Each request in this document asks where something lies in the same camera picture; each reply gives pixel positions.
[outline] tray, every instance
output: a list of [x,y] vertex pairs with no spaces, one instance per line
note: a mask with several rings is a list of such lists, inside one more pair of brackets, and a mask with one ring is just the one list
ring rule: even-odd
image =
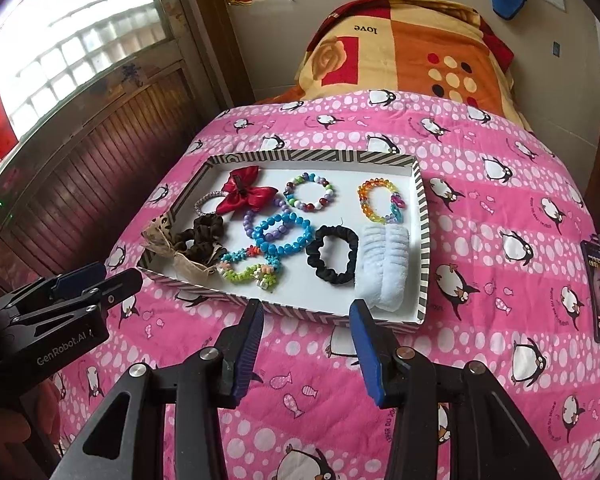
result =
[[[312,213],[293,209],[311,220],[316,229],[322,225],[343,224],[357,233],[361,232],[369,220],[360,209],[358,186],[370,178],[384,177],[393,182],[407,203],[404,223],[411,235],[408,278],[404,301],[396,312],[377,308],[372,308],[371,312],[381,324],[391,326],[396,332],[414,332],[422,325],[429,286],[429,215],[420,167],[415,156],[349,150],[271,150],[210,156],[168,211],[173,232],[192,226],[196,217],[193,211],[195,202],[209,191],[221,189],[227,181],[229,171],[253,164],[261,169],[255,185],[273,186],[280,191],[280,196],[285,184],[305,171],[320,174],[333,184],[336,199],[324,209]],[[296,189],[296,198],[303,202],[314,202],[322,196],[321,190],[322,187],[317,184],[305,183]],[[220,200],[211,200],[202,209],[211,212]],[[388,193],[376,190],[370,194],[370,202],[378,214],[388,213]],[[272,204],[257,214],[254,221],[257,224],[276,212],[279,211]],[[238,211],[224,217],[226,235],[223,243],[229,251],[253,244],[253,240],[244,233],[243,215],[243,211]],[[294,228],[280,241],[291,243],[300,233],[299,228]],[[325,239],[321,251],[325,263],[337,272],[345,269],[348,252],[349,247],[344,241],[333,240],[331,237]],[[260,260],[261,258],[248,258],[235,268],[240,271]],[[151,280],[161,285],[241,305],[246,304],[249,298],[259,298],[268,312],[348,326],[349,305],[355,299],[353,280],[338,286],[324,282],[315,275],[315,269],[307,265],[303,252],[284,258],[282,263],[283,271],[272,292],[262,290],[255,282],[233,284],[218,273],[212,274],[204,285],[184,282],[178,278],[168,259],[149,250],[142,254],[138,267]]]

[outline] multicolored beaded bracelet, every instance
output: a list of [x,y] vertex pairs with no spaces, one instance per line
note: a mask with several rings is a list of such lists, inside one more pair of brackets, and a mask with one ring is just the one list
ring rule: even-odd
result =
[[[391,191],[391,214],[383,217],[374,213],[374,210],[371,208],[368,201],[368,192],[373,187],[385,187]],[[387,179],[372,178],[371,180],[367,180],[358,188],[358,197],[360,198],[360,207],[362,207],[362,212],[372,222],[379,222],[381,224],[402,223],[402,212],[400,209],[405,209],[407,205],[404,203],[404,200],[402,200],[400,192],[398,192],[398,188]]]
[[[296,199],[294,196],[296,184],[302,184],[303,182],[316,182],[317,184],[322,184],[324,186],[324,196],[318,200],[318,203],[305,203]],[[315,173],[303,173],[302,175],[296,176],[291,182],[287,182],[284,195],[286,202],[290,206],[298,208],[302,211],[318,211],[325,207],[329,202],[332,202],[335,198],[333,186],[323,176],[316,175]]]
[[[273,205],[277,206],[277,207],[281,207],[282,208],[282,214],[288,214],[291,213],[291,208],[289,207],[289,204],[286,203],[285,200],[278,198],[278,197],[274,197],[273,199]],[[255,211],[253,211],[253,209],[249,209],[245,214],[244,214],[244,219],[242,221],[242,225],[244,226],[244,232],[246,233],[246,235],[249,238],[253,238],[253,217],[256,215]],[[279,228],[277,228],[275,231],[273,231],[271,233],[272,235],[272,240],[273,239],[277,239],[280,238],[284,233],[286,233],[286,229],[288,228],[288,226],[284,226],[281,225]]]
[[218,270],[220,275],[232,283],[256,280],[256,284],[263,290],[271,290],[277,282],[276,273],[280,270],[280,259],[277,255],[264,254],[266,264],[255,264],[247,267],[243,272],[235,272],[232,262],[240,262],[251,256],[260,256],[262,251],[254,246],[240,249],[235,253],[227,253],[220,258]]
[[196,201],[196,203],[193,205],[193,211],[195,211],[196,215],[198,215],[198,216],[214,214],[215,211],[210,211],[209,213],[205,213],[204,211],[202,211],[201,207],[202,207],[203,203],[207,202],[208,200],[211,200],[212,198],[216,198],[218,196],[227,196],[227,195],[228,195],[228,193],[226,191],[211,191],[211,192],[207,193],[206,195],[203,195]]
[[[277,246],[276,244],[272,244],[271,241],[273,238],[269,238],[269,235],[273,236],[272,233],[266,233],[269,226],[272,226],[276,222],[282,222],[282,225],[286,224],[296,224],[302,226],[304,228],[304,234],[298,237],[298,240],[293,242],[292,244],[286,244],[283,246]],[[291,214],[283,214],[283,215],[275,215],[270,216],[266,220],[260,222],[260,225],[253,229],[253,237],[256,240],[256,247],[259,247],[260,250],[267,254],[277,254],[278,256],[285,256],[286,254],[299,253],[303,247],[305,247],[311,240],[314,239],[314,228],[311,227],[311,222],[309,220],[305,220],[301,216],[296,215],[296,213]]]

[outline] window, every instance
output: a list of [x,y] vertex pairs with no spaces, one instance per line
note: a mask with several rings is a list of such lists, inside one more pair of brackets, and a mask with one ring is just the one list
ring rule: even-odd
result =
[[0,96],[16,136],[164,38],[154,0],[24,0],[0,30]]

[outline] brown scrunchie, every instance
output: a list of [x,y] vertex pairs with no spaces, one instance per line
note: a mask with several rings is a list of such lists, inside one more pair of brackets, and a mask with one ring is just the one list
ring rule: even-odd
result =
[[[173,235],[173,248],[183,253],[189,260],[202,265],[211,263],[216,244],[224,236],[222,217],[215,213],[200,216],[193,221],[193,229],[186,229]],[[187,241],[193,245],[187,249]]]

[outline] wall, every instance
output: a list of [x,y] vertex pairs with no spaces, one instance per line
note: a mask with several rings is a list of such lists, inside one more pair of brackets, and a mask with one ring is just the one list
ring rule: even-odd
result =
[[[304,49],[322,20],[351,0],[266,0],[230,7],[256,99],[293,84]],[[528,0],[510,22],[491,0],[453,0],[475,7],[515,52],[515,95],[536,135],[567,165],[584,190],[600,130],[600,58],[594,17],[582,0],[566,0],[567,12]],[[560,43],[560,57],[552,54]]]

